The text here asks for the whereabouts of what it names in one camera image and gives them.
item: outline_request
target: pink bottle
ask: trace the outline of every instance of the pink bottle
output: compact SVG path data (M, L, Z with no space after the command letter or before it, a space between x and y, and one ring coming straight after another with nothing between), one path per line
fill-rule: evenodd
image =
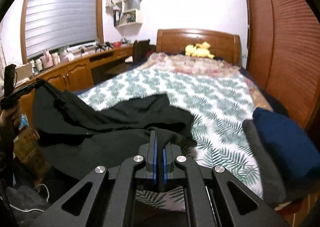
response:
M45 49L43 56L41 57L41 60L43 62L44 69L47 69L53 66L52 56L49 53L48 49Z

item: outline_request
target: black cloth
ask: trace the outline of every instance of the black cloth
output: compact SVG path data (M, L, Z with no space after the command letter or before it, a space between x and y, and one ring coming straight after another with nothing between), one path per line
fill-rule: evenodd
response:
M259 166L263 201L271 207L275 207L282 203L286 197L286 189L282 177L270 154L263 147L253 121L244 120L242 127Z
M190 132L194 116L170 106L165 94L129 99L98 112L71 92L43 83L32 111L38 145L53 167L71 177L82 179L99 165L120 165L149 142L151 130L156 131L158 150L169 141L196 146Z

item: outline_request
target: drawer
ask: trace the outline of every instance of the drawer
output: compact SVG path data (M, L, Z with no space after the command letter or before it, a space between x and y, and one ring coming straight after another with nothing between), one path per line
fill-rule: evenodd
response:
M130 55L132 55L132 48L119 49L119 50L116 52L116 56L117 56L118 58L129 57Z

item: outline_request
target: blanket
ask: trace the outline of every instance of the blanket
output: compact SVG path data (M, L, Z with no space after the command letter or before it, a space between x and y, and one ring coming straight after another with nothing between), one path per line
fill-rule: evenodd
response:
M224 60L191 57L181 54L167 55L163 52L153 53L138 69L154 68L164 72L180 72L192 75L202 75L212 78L232 77L240 73L238 66L233 66ZM249 93L256 107L273 111L258 87L248 78L245 78Z
M191 133L197 147L185 148L183 154L202 166L224 166L262 198L257 161L242 129L242 122L252 119L255 106L241 74L210 78L152 68L134 69L78 97L95 110L102 110L122 100L159 93L166 93L172 106L195 116ZM181 187L167 193L137 191L136 198L163 209L185 209Z

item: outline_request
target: window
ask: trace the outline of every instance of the window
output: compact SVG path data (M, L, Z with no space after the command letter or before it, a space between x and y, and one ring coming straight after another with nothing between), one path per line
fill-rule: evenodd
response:
M102 2L99 1L102 0L25 0L22 9L25 16L22 13L21 19L21 28L24 23L24 31L21 30L24 33L21 36L24 63L45 49L97 38L103 42L98 27L102 30L102 17L97 16L102 15Z

